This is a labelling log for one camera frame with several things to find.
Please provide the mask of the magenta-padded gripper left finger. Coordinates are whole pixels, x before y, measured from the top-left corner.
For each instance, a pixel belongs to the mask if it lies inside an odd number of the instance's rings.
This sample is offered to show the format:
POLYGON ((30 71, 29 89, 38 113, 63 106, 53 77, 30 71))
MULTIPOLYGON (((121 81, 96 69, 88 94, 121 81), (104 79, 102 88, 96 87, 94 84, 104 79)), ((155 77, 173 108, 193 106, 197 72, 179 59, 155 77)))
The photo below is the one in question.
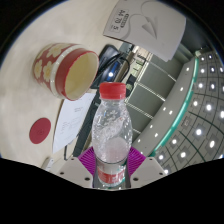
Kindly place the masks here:
POLYGON ((85 150, 78 157, 71 157, 57 175, 84 188, 92 188, 96 171, 96 158, 93 148, 85 150))

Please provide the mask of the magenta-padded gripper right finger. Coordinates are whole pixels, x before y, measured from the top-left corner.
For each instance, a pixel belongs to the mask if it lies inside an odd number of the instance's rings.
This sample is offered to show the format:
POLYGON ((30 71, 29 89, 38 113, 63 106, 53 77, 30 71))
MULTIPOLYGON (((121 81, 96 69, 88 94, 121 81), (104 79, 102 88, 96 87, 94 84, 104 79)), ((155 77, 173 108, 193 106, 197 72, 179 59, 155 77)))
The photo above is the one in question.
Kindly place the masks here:
POLYGON ((140 188, 166 176, 154 157, 145 157, 131 148, 127 158, 127 174, 130 188, 140 188))

